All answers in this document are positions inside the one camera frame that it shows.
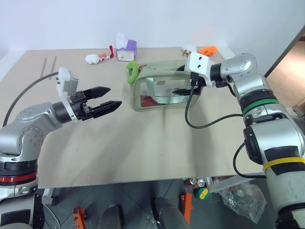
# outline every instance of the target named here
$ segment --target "red object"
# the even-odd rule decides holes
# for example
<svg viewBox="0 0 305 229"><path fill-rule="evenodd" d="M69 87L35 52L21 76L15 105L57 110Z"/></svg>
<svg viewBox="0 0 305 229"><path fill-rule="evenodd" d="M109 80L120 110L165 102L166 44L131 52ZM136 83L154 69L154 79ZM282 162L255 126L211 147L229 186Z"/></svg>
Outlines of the red object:
<svg viewBox="0 0 305 229"><path fill-rule="evenodd" d="M187 192L185 195L181 196L181 204L183 207L183 216L187 223L191 222L191 211L194 209L192 206L192 193Z"/></svg>
<svg viewBox="0 0 305 229"><path fill-rule="evenodd" d="M86 211L84 208L80 208L79 206L73 208L73 218L74 222L73 225L77 227L77 229L86 229L85 226L85 218L86 218Z"/></svg>
<svg viewBox="0 0 305 229"><path fill-rule="evenodd" d="M36 175L37 175L37 172L31 173L28 175L24 175L24 176L18 176L18 177L0 177L0 182L3 182L3 183L20 182L20 181L32 179L32 178L36 177Z"/></svg>
<svg viewBox="0 0 305 229"><path fill-rule="evenodd" d="M110 59L111 59L111 58L114 57L112 45L109 46L109 49L110 49L110 51L111 51L111 54L110 54Z"/></svg>
<svg viewBox="0 0 305 229"><path fill-rule="evenodd" d="M150 96L141 95L141 106L142 107L146 107L146 106L160 106L160 105L164 105L164 104L157 103Z"/></svg>

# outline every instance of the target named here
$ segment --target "purple box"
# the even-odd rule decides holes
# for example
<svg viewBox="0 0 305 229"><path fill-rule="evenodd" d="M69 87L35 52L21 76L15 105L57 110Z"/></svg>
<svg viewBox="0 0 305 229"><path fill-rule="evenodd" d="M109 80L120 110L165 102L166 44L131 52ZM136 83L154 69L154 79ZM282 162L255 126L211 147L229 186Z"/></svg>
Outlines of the purple box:
<svg viewBox="0 0 305 229"><path fill-rule="evenodd" d="M118 61L135 60L137 56L137 42L133 40L128 40L126 49L125 48L117 49L116 53L117 53Z"/></svg>

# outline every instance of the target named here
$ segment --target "orange clamp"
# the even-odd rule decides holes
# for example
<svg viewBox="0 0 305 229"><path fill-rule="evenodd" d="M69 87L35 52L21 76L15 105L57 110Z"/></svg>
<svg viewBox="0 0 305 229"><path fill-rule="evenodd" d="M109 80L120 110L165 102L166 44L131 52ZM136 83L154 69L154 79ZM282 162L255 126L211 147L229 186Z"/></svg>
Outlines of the orange clamp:
<svg viewBox="0 0 305 229"><path fill-rule="evenodd" d="M191 211L194 209L194 207L192 206L192 196L193 194L189 192L181 196L183 215L188 224L190 224L191 222Z"/></svg>
<svg viewBox="0 0 305 229"><path fill-rule="evenodd" d="M77 226L77 229L86 229L85 226L85 218L86 218L86 211L84 208L80 208L79 206L73 208L73 218L74 222L73 225Z"/></svg>

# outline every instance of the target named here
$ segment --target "green ring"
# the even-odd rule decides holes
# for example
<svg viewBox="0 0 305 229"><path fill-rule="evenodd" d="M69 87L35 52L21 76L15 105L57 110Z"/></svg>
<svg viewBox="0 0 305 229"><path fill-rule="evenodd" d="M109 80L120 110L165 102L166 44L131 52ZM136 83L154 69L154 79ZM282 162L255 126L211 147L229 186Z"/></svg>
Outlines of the green ring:
<svg viewBox="0 0 305 229"><path fill-rule="evenodd" d="M250 111L251 109L253 109L257 106L261 106L264 104L278 104L278 103L279 102L277 99L263 99L263 100L257 101L255 103L252 103L252 104L246 106L243 110L243 115L245 115L248 111Z"/></svg>
<svg viewBox="0 0 305 229"><path fill-rule="evenodd" d="M138 77L139 66L136 61L130 61L126 66L127 82L133 84Z"/></svg>

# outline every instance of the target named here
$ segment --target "beige tabletop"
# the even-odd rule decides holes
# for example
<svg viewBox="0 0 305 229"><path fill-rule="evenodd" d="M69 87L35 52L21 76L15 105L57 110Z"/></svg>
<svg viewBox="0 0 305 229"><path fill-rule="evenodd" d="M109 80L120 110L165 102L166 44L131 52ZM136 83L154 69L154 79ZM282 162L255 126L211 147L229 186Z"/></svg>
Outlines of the beige tabletop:
<svg viewBox="0 0 305 229"><path fill-rule="evenodd" d="M95 106L108 100L122 100L115 112L85 122L67 123L50 133L38 160L39 187L70 187L177 177L205 177L234 174L232 159L243 141L241 117L229 118L206 129L192 129L184 120L184 109L137 112L130 103L126 81L126 62L116 58L88 65L87 54L108 50L27 51L0 82L2 111L0 120L15 97L38 79L47 57L44 74L66 67L79 78L78 90L96 86L110 87L104 97L91 100ZM175 60L179 48L138 49L137 62ZM223 57L217 53L215 63ZM44 80L30 89L17 103L9 122L21 109L43 102L58 102L56 81ZM228 88L204 88L189 118L203 125L223 115L241 113ZM241 172L261 172L250 161L245 149L237 159Z"/></svg>

